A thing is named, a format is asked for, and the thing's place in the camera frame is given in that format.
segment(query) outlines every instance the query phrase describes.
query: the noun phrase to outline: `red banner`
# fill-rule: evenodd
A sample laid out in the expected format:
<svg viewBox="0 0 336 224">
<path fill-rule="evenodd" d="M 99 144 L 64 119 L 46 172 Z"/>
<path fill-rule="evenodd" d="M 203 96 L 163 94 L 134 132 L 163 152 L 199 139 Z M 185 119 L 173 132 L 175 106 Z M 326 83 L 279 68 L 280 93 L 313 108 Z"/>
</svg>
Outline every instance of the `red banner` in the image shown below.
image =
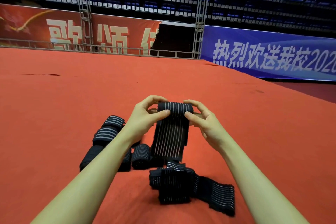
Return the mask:
<svg viewBox="0 0 336 224">
<path fill-rule="evenodd" d="M 93 44 L 110 46 L 103 52 L 139 54 L 138 50 L 118 47 L 150 49 L 161 21 L 92 14 Z M 24 43 L 3 41 L 2 45 L 38 48 L 73 49 L 83 41 L 79 12 L 52 10 L 18 5 L 0 4 L 0 38 L 52 42 Z"/>
</svg>

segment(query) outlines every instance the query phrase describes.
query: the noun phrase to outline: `banner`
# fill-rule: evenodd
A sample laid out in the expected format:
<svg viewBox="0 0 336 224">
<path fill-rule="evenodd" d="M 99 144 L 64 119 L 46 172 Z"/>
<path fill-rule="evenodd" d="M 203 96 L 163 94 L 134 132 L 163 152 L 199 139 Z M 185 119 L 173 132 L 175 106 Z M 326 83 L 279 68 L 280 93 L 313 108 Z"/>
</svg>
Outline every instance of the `banner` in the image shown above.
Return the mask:
<svg viewBox="0 0 336 224">
<path fill-rule="evenodd" d="M 124 54 L 139 54 L 139 50 L 118 47 L 150 49 L 160 23 L 161 21 L 92 14 L 93 44 L 112 46 L 101 48 L 107 53 L 119 53 L 121 50 Z M 2 45 L 72 49 L 74 46 L 70 44 L 81 44 L 83 41 L 80 15 L 79 12 L 0 4 L 0 38 L 54 43 L 48 45 L 0 41 Z"/>
<path fill-rule="evenodd" d="M 259 78 L 336 81 L 336 39 L 205 26 L 201 59 Z"/>
</svg>

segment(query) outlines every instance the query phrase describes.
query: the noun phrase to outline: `person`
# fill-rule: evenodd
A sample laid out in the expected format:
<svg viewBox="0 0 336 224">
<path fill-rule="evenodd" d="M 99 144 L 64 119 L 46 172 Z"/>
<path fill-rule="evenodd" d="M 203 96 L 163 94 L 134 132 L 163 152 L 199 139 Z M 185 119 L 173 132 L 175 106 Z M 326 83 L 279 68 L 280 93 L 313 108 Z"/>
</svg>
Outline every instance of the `person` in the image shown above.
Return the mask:
<svg viewBox="0 0 336 224">
<path fill-rule="evenodd" d="M 92 223 L 126 151 L 169 110 L 149 109 L 161 96 L 149 96 L 135 108 L 124 128 L 106 148 L 80 172 L 31 222 L 33 224 Z M 257 224 L 304 224 L 308 221 L 267 179 L 223 128 L 214 113 L 202 103 L 184 100 L 200 113 L 186 112 L 190 124 L 199 127 L 205 140 L 227 163 Z"/>
</svg>

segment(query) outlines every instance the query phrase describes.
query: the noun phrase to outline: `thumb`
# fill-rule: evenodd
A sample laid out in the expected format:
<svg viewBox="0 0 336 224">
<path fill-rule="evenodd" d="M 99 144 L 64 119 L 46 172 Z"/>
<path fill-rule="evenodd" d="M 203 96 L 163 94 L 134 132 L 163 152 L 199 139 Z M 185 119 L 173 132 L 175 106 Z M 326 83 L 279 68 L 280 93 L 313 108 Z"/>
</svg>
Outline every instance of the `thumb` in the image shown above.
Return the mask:
<svg viewBox="0 0 336 224">
<path fill-rule="evenodd" d="M 149 115 L 152 123 L 162 120 L 170 115 L 170 110 L 163 110 L 161 112 L 152 113 Z"/>
<path fill-rule="evenodd" d="M 191 112 L 185 112 L 184 116 L 191 122 L 194 123 L 194 125 L 198 125 L 198 127 L 204 127 L 205 126 L 205 120 L 203 120 L 202 118 L 196 116 L 195 114 L 191 113 Z"/>
</svg>

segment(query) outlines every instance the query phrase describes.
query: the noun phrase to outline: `forearm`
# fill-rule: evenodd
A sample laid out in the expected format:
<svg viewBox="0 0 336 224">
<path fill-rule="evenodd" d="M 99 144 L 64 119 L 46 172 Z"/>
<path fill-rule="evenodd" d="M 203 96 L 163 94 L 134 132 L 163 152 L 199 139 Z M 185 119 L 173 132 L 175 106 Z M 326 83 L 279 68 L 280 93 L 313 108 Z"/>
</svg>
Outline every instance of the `forearm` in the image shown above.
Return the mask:
<svg viewBox="0 0 336 224">
<path fill-rule="evenodd" d="M 221 155 L 257 224 L 308 223 L 230 136 L 224 142 Z"/>
<path fill-rule="evenodd" d="M 116 175 L 131 135 L 121 132 L 33 220 L 33 224 L 89 224 Z"/>
</svg>

